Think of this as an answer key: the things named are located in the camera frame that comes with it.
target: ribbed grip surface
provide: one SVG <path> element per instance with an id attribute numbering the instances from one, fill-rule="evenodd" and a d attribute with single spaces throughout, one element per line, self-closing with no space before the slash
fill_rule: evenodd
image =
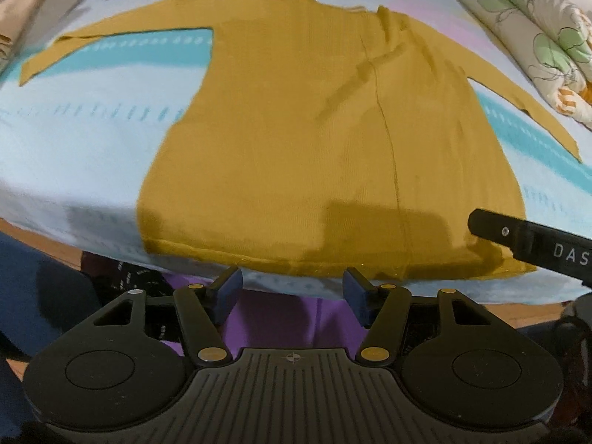
<path id="1" fill-rule="evenodd" d="M 197 372 L 149 422 L 103 434 L 52 428 L 80 444 L 528 444 L 546 433 L 542 424 L 479 433 L 441 423 L 389 371 L 358 366 L 342 349 L 246 349 Z"/>

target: navy blue fabric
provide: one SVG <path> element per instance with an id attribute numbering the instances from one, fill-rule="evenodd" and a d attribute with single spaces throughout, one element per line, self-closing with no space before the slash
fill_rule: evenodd
<path id="1" fill-rule="evenodd" d="M 23 354 L 34 356 L 100 308 L 86 276 L 0 233 L 0 333 Z M 32 420 L 21 383 L 0 358 L 0 437 Z"/>
<path id="2" fill-rule="evenodd" d="M 25 422 L 34 421 L 21 381 L 0 359 L 0 437 L 16 437 Z"/>

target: circular pad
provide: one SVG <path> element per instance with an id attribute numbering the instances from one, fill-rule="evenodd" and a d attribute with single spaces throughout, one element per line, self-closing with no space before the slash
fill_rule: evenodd
<path id="1" fill-rule="evenodd" d="M 466 384 L 482 389 L 503 389 L 519 378 L 516 359 L 496 350 L 470 350 L 452 363 L 457 377 Z"/>
<path id="2" fill-rule="evenodd" d="M 122 352 L 95 350 L 71 360 L 66 367 L 66 377 L 83 389 L 109 389 L 129 379 L 134 368 L 134 361 Z"/>

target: bed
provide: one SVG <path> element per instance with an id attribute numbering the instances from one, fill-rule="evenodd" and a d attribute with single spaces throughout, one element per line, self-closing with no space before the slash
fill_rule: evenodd
<path id="1" fill-rule="evenodd" d="M 83 0 L 49 31 L 29 31 L 19 56 L 0 75 L 0 218 L 87 252 L 211 279 L 221 265 L 146 252 L 136 215 L 159 146 L 199 92 L 211 59 L 211 31 L 107 37 L 19 86 L 23 62 L 58 35 L 155 1 Z M 317 1 L 369 10 L 382 5 L 408 14 L 495 65 L 546 105 L 499 41 L 457 0 Z M 527 218 L 592 238 L 592 132 L 554 114 L 578 144 L 579 163 L 528 115 L 471 84 L 520 185 Z M 247 268 L 244 277 L 250 289 L 342 297 L 335 277 Z M 543 269 L 505 279 L 406 285 L 416 295 L 455 287 L 488 304 L 547 304 L 586 291 L 579 281 Z"/>

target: yellow fabric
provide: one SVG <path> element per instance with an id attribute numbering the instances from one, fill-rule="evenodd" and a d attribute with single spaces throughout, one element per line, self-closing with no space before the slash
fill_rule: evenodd
<path id="1" fill-rule="evenodd" d="M 412 18 L 314 0 L 163 0 L 59 38 L 21 82 L 105 35 L 211 28 L 201 89 L 146 176 L 148 252 L 264 272 L 508 276 L 530 267 L 471 238 L 476 207 L 525 217 L 467 81 L 575 141 L 492 65 Z"/>

